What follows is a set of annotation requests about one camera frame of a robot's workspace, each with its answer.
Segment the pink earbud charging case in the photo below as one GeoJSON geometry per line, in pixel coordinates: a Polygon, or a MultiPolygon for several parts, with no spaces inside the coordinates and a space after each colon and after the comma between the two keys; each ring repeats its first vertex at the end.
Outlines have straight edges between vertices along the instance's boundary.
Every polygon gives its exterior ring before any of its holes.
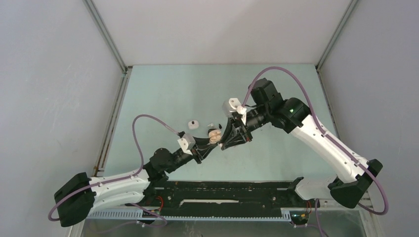
{"type": "Polygon", "coordinates": [[[219,142],[222,138],[222,132],[219,129],[209,129],[208,138],[210,144],[219,142]]]}

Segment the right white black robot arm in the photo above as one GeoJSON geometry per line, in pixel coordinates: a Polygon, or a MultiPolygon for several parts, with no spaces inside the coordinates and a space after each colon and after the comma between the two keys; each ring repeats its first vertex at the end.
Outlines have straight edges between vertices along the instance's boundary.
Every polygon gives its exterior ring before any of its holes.
{"type": "Polygon", "coordinates": [[[344,207],[355,208],[383,168],[381,162],[354,153],[315,121],[304,102],[297,98],[283,99],[272,81],[257,80],[251,96],[255,102],[251,110],[242,106],[238,98],[223,103],[228,123],[219,140],[221,149],[250,142],[251,132],[269,123],[304,142],[336,172],[336,177],[323,180],[297,178],[287,193],[291,205],[301,206],[310,199],[332,198],[344,207]]]}

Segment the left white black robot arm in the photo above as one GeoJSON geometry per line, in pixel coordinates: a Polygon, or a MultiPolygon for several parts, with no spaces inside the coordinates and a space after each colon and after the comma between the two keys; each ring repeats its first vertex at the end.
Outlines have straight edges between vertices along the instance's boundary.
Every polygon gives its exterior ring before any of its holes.
{"type": "Polygon", "coordinates": [[[76,174],[54,194],[57,221],[62,227],[69,227],[106,208],[139,202],[152,205],[156,199],[153,190],[156,183],[166,181],[167,174],[191,160],[201,163],[220,139],[219,135],[202,139],[185,134],[178,139],[178,150],[170,152],[159,148],[137,170],[108,177],[88,177],[85,172],[76,174]]]}

